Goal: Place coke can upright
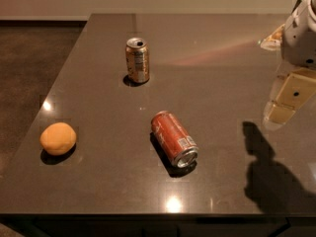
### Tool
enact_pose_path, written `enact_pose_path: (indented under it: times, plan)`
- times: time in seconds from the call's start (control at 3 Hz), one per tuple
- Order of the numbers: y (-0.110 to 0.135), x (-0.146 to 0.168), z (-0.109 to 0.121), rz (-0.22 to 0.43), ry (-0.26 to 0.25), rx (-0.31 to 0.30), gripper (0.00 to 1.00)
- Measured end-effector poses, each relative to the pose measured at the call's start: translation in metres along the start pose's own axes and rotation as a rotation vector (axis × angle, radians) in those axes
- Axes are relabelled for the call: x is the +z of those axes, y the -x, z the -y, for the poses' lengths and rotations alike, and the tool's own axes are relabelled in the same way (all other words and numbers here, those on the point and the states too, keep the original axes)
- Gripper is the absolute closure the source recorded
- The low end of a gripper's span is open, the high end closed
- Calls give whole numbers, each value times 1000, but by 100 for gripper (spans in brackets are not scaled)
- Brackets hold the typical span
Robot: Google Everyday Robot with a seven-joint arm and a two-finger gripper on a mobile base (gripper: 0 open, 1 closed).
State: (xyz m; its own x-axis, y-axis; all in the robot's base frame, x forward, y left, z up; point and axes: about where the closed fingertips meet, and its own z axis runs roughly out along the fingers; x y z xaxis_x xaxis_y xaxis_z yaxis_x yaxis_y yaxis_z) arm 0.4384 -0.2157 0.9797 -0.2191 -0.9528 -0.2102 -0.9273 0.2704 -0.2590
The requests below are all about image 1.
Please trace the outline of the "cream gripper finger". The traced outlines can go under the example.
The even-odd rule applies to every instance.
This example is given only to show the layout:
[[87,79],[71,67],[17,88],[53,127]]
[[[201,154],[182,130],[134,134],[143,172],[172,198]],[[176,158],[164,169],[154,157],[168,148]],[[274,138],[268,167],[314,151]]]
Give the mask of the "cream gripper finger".
[[286,75],[279,75],[264,110],[263,125],[277,130],[316,94],[316,71],[300,67]]
[[264,38],[260,43],[260,48],[268,51],[277,51],[281,49],[282,32],[284,25],[279,26],[269,36]]

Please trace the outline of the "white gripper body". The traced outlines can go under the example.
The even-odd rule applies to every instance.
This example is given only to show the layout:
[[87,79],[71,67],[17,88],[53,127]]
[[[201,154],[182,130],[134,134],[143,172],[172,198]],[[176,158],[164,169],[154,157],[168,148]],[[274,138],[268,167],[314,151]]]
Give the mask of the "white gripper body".
[[282,31],[282,58],[316,68],[316,0],[298,0]]

